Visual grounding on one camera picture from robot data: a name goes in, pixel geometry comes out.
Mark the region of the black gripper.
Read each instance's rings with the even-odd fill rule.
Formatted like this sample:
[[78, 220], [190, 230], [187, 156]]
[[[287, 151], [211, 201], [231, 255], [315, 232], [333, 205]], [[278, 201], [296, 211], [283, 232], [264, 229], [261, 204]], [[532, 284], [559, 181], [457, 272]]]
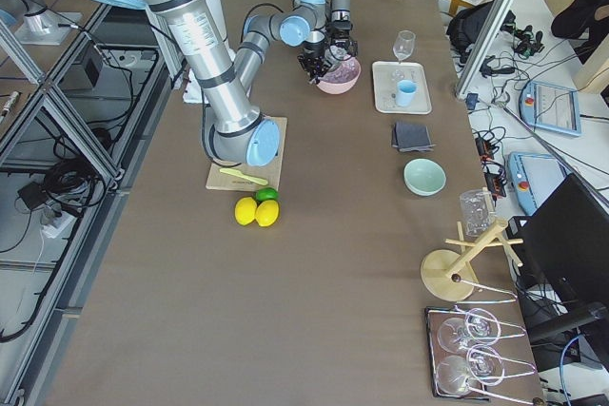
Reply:
[[352, 24], [349, 20], [333, 20], [327, 27], [329, 45], [344, 48], [351, 57], [358, 54], [358, 42], [351, 37]]
[[297, 58], [310, 84], [318, 85], [331, 68], [325, 57], [324, 42], [303, 42], [302, 52]]

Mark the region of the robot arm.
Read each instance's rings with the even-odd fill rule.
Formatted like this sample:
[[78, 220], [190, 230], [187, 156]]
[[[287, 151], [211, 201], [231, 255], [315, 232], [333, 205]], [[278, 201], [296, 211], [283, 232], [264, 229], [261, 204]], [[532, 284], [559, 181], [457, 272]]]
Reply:
[[351, 0], [291, 0], [292, 10], [282, 14], [275, 26], [279, 39], [291, 47], [302, 46], [308, 59], [325, 58], [331, 63], [357, 55], [351, 37]]
[[219, 0], [94, 1], [149, 10], [167, 21], [203, 92], [202, 143], [209, 156], [251, 166], [264, 166], [275, 158], [280, 129], [249, 102], [247, 92], [272, 42], [297, 47], [317, 39], [328, 20], [325, 0], [293, 0], [291, 11], [251, 18], [234, 55], [223, 37]]

